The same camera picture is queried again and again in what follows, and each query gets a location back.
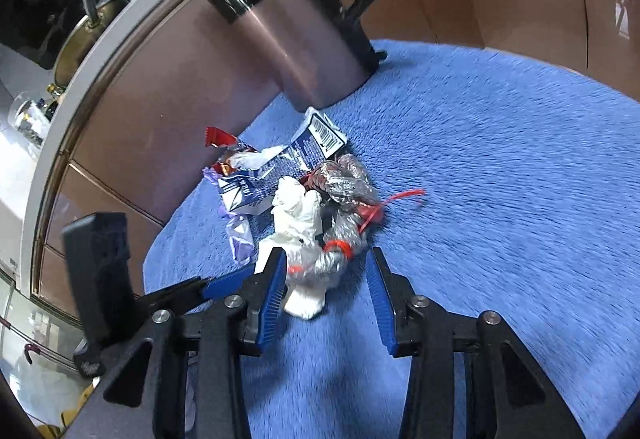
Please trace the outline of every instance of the white label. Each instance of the white label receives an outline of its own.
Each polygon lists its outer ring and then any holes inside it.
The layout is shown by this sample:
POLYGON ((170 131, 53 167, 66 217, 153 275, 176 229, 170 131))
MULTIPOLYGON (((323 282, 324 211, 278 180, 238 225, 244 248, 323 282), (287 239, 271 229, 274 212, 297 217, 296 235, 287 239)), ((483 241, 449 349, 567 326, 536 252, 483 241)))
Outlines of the white label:
POLYGON ((346 141, 342 140, 340 136, 317 115, 311 117, 309 132, 311 132, 314 139, 318 141, 325 158, 330 158, 346 144, 346 141))

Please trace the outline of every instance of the trash pile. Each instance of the trash pile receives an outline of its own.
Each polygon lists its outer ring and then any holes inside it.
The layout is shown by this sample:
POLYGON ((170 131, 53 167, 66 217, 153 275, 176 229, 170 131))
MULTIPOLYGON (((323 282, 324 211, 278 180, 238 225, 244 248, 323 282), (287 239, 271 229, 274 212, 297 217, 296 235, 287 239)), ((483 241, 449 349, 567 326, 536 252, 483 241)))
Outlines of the trash pile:
POLYGON ((255 245, 249 216, 272 208, 274 231, 258 243, 255 272, 264 269, 273 247, 283 248, 284 310, 305 320, 322 310, 326 290, 338 285, 351 259, 367 247, 367 228, 382 221, 385 204, 424 193, 381 201, 346 144, 347 136, 312 107, 288 146, 257 151, 220 129, 206 133, 206 145, 223 150, 203 173, 219 187, 234 260, 250 263, 255 245))

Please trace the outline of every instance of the blue carpet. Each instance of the blue carpet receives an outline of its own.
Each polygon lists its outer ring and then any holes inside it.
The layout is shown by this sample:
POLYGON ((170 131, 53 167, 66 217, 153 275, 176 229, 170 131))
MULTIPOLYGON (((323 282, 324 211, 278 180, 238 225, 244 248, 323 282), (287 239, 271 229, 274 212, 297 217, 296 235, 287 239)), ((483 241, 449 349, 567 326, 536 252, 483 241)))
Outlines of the blue carpet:
MULTIPOLYGON (((326 112, 382 197, 428 198, 392 204, 371 243, 447 310, 503 314, 586 436, 606 437, 640 389, 640 104, 493 51, 376 47, 388 60, 326 112)), ((301 119, 276 98, 242 138, 280 144, 301 119)), ((149 251, 146 291, 233 268, 203 180, 149 251)), ((355 260, 323 315, 283 316, 267 355, 243 360, 253 436, 396 437, 408 372, 386 355, 355 260)))

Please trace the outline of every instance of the kettle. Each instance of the kettle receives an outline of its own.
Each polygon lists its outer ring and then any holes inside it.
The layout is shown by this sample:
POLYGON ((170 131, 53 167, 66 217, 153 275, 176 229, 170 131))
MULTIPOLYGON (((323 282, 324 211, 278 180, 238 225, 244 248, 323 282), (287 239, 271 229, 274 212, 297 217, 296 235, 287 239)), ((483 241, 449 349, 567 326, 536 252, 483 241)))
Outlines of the kettle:
POLYGON ((374 0, 208 0, 270 65, 293 106, 324 108, 362 86, 376 53, 360 25, 374 0))

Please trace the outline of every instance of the screw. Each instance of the screw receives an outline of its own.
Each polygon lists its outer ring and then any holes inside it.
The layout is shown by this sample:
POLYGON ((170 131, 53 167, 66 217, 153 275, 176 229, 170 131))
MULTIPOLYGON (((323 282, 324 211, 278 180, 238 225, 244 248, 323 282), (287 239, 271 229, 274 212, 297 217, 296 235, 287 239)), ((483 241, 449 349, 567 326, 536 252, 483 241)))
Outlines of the screw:
POLYGON ((170 316, 171 316, 171 313, 168 310, 161 309, 159 311, 156 311, 154 315, 151 316, 151 319, 157 324, 163 324, 165 321, 169 319, 170 316))
POLYGON ((242 298, 239 294, 232 294, 231 296, 227 296, 225 298, 225 305, 229 307, 229 309, 240 307, 243 303, 244 298, 242 298))
POLYGON ((502 318, 500 318, 500 314, 495 311, 485 311, 482 314, 482 320, 489 325, 497 325, 502 321, 502 318))
POLYGON ((417 307, 418 309, 424 309, 429 305, 429 299, 426 296, 417 294, 413 298, 411 298, 411 305, 417 307))

